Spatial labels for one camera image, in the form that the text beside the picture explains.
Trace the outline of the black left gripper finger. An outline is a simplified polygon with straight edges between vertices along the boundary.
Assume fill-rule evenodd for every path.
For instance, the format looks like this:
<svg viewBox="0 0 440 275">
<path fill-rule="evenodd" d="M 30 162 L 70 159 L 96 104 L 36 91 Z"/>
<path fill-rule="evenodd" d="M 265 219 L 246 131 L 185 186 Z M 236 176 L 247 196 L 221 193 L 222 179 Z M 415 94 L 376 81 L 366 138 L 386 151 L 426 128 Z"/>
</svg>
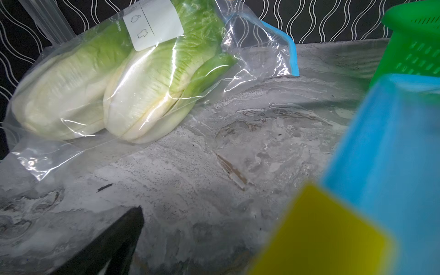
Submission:
<svg viewBox="0 0 440 275">
<path fill-rule="evenodd" d="M 144 225 L 140 206 L 129 209 L 53 275 L 127 275 Z"/>
</svg>

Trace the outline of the pale chinese cabbage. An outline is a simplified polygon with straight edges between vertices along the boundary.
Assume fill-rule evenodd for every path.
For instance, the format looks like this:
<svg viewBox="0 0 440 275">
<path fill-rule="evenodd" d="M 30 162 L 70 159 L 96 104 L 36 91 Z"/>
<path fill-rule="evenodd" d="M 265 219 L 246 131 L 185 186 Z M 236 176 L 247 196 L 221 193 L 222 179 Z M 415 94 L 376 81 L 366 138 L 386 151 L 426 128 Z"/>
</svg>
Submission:
<svg viewBox="0 0 440 275">
<path fill-rule="evenodd" d="M 236 59 L 214 1 L 146 1 L 123 17 L 133 51 L 103 98 L 108 132 L 149 143 L 171 132 Z"/>
<path fill-rule="evenodd" d="M 26 130 L 54 140 L 104 129 L 103 98 L 115 71 L 133 51 L 123 19 L 90 29 L 81 42 L 59 48 L 19 83 L 10 110 Z"/>
</svg>

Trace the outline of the zip-top bag with two cabbages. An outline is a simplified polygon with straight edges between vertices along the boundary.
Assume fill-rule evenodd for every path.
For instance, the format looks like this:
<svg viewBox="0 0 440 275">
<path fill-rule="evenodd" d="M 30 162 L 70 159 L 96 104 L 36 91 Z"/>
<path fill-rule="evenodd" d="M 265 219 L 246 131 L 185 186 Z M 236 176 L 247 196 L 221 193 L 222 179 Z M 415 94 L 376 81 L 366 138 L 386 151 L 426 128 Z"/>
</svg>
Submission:
<svg viewBox="0 0 440 275">
<path fill-rule="evenodd" d="M 38 181 L 102 144 L 150 144 L 199 102 L 298 76 L 296 47 L 241 1 L 137 1 L 45 49 L 6 109 L 9 156 Z"/>
</svg>

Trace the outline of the yellow zip slider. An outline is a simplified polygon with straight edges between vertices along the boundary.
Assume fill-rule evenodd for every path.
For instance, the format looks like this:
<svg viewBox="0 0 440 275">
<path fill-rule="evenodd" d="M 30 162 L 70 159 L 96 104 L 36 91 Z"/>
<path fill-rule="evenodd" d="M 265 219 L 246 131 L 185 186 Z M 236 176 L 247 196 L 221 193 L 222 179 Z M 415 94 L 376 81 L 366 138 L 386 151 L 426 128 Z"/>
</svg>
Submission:
<svg viewBox="0 0 440 275">
<path fill-rule="evenodd" d="M 250 275 L 389 275 L 393 238 L 308 182 L 254 261 Z"/>
</svg>

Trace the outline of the zip-top bag blue seal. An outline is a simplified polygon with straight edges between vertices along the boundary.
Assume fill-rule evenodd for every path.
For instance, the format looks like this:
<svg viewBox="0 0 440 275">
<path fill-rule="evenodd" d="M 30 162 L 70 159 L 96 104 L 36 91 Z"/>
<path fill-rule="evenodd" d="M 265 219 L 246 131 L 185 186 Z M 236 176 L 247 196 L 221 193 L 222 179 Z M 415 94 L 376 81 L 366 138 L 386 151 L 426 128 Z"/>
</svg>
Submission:
<svg viewBox="0 0 440 275">
<path fill-rule="evenodd" d="M 393 235 L 396 275 L 439 274 L 439 78 L 381 77 L 349 125 L 322 185 Z"/>
</svg>

